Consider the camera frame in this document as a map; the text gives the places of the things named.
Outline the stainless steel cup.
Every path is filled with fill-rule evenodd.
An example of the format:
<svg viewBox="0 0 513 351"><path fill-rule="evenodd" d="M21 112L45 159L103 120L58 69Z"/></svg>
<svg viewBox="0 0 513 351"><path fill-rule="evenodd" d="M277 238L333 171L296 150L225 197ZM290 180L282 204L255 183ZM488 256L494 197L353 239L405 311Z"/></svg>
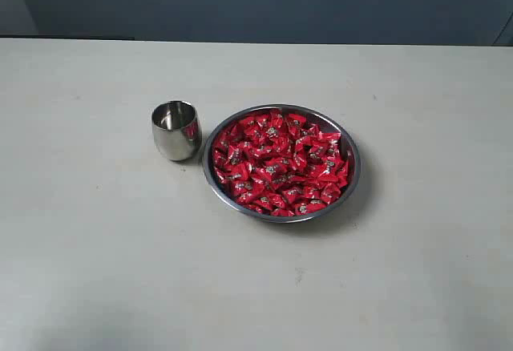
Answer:
<svg viewBox="0 0 513 351"><path fill-rule="evenodd" d="M151 126L156 148L165 159L188 160L200 149L200 121L190 103L173 100L160 104L151 114Z"/></svg>

